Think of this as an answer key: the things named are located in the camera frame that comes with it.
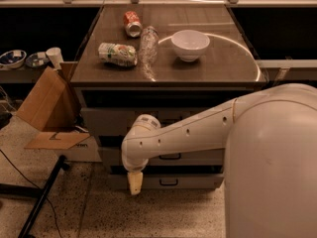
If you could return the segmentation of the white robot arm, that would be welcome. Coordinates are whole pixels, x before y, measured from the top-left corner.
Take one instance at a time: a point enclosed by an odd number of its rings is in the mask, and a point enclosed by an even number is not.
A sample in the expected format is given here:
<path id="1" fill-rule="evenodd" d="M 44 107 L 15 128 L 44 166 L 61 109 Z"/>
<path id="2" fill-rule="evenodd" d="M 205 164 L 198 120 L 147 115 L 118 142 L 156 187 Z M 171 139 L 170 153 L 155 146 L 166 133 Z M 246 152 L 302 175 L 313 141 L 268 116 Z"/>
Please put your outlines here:
<path id="1" fill-rule="evenodd" d="M 317 89 L 290 83 L 163 127 L 141 115 L 122 143 L 130 191 L 149 159 L 224 155 L 226 238 L 317 238 Z"/>

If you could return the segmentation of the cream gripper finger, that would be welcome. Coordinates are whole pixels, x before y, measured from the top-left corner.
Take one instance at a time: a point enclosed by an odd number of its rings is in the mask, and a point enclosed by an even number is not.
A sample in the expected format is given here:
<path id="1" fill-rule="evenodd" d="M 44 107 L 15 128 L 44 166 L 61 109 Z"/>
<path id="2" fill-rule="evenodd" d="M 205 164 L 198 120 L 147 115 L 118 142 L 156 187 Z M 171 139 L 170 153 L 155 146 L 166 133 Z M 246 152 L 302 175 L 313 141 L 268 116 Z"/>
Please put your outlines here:
<path id="1" fill-rule="evenodd" d="M 137 195 L 141 192 L 143 184 L 143 173 L 128 173 L 128 183 L 131 195 Z"/>

